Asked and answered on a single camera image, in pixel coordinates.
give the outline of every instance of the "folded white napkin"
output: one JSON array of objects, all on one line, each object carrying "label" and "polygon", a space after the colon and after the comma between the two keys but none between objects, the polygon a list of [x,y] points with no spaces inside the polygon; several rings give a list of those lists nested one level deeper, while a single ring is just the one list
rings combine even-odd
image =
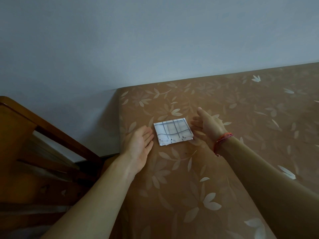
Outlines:
[{"label": "folded white napkin", "polygon": [[185,118],[157,122],[154,127],[161,146],[191,140],[194,136]]}]

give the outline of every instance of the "person's right arm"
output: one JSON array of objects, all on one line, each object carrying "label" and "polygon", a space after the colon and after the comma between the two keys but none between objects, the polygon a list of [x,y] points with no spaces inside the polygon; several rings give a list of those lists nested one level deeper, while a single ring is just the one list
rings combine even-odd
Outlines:
[{"label": "person's right arm", "polygon": [[[227,131],[221,120],[201,108],[197,113],[191,121],[194,135],[213,149]],[[319,238],[318,194],[279,172],[235,137],[227,138],[217,153],[226,159],[277,238]]]}]

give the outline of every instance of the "wall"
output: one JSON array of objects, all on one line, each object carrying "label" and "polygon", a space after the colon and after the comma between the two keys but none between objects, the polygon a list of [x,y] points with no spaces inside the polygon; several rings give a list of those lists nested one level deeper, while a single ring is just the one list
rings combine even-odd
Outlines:
[{"label": "wall", "polygon": [[0,0],[0,94],[98,155],[112,154],[115,89],[317,62],[318,6],[319,0]]}]

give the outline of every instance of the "wooden chair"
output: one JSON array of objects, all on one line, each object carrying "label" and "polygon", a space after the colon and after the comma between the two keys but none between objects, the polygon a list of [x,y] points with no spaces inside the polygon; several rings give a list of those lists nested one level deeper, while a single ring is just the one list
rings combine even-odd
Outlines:
[{"label": "wooden chair", "polygon": [[23,150],[34,131],[102,169],[95,153],[8,97],[0,96],[0,230],[54,224],[97,176]]}]

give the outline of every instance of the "person's left hand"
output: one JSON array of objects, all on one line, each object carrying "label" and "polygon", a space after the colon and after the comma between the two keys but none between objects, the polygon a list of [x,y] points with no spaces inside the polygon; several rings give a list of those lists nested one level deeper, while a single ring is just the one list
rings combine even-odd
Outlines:
[{"label": "person's left hand", "polygon": [[153,130],[150,127],[143,126],[125,138],[122,154],[129,160],[131,172],[134,175],[145,166],[147,155],[154,144],[153,137]]}]

